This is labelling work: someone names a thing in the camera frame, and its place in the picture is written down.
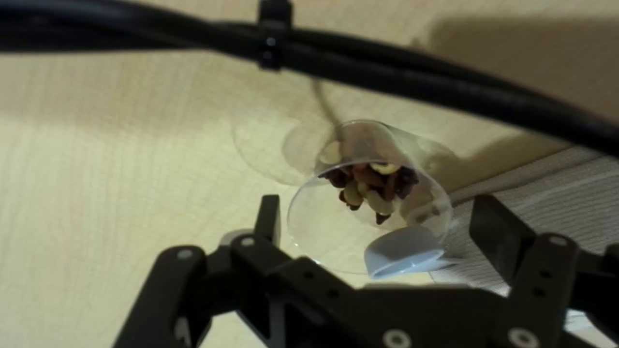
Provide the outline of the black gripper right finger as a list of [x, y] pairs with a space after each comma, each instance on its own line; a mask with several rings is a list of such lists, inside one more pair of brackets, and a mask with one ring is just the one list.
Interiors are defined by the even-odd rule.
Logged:
[[474, 200], [468, 235], [509, 285], [495, 348], [592, 348], [565, 330], [571, 310], [619, 341], [619, 244], [592, 254], [565, 235], [538, 235], [493, 196]]

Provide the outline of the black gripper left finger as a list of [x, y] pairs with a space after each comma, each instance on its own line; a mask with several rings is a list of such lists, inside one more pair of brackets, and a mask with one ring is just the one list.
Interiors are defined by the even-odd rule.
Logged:
[[165, 250], [153, 264], [112, 348], [195, 348], [190, 293], [205, 272], [195, 246]]

